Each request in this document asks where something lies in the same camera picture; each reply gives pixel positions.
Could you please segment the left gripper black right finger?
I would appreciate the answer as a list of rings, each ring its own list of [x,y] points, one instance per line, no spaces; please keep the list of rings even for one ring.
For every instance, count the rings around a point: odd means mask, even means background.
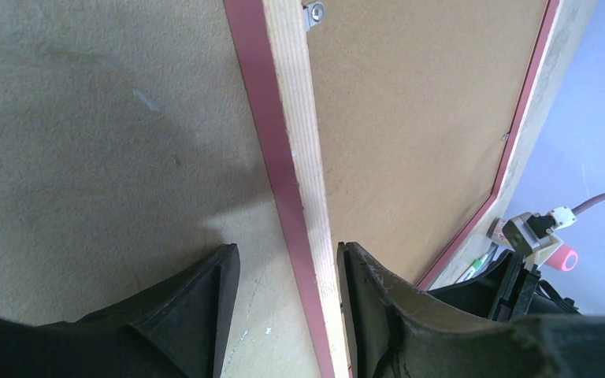
[[[357,243],[337,254],[356,377],[605,377],[605,317],[499,323],[432,297]]]

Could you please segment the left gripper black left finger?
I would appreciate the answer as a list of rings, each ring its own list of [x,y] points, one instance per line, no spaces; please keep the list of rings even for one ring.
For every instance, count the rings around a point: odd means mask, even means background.
[[[239,274],[238,247],[224,244],[75,322],[0,318],[0,377],[219,377]]]

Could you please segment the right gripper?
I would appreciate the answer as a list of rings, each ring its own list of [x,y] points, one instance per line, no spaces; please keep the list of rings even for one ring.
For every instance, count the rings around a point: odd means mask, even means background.
[[[520,254],[506,250],[476,276],[429,294],[466,313],[491,321],[511,321],[528,314],[580,312],[571,298],[563,298],[540,271],[527,269]]]

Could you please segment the brown cardboard backing board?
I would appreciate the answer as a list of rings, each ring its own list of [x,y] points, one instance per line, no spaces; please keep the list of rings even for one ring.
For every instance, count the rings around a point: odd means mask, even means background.
[[[327,1],[308,33],[332,241],[419,280],[490,195],[544,1]]]

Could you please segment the pink wooden photo frame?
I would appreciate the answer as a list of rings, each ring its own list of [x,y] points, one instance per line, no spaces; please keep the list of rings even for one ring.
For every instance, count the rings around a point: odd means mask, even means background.
[[[227,1],[233,42],[253,113],[284,239],[323,377],[353,374],[340,308],[339,263],[332,241],[318,130],[314,82],[303,6],[314,1]],[[495,182],[485,203],[416,284],[427,288],[460,246],[491,220],[521,128],[533,81],[561,2],[547,4],[504,142]]]

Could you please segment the green marker pen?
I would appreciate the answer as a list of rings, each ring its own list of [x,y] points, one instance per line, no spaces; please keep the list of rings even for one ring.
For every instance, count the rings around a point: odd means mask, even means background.
[[[484,263],[489,258],[489,256],[490,256],[490,253],[486,253],[486,254],[482,255],[481,257],[474,259],[473,262],[470,264],[470,266],[455,281],[455,283],[459,284],[461,282],[464,282],[464,281],[467,281],[467,280],[473,278],[477,274],[477,272],[481,269],[481,267],[484,265]]]

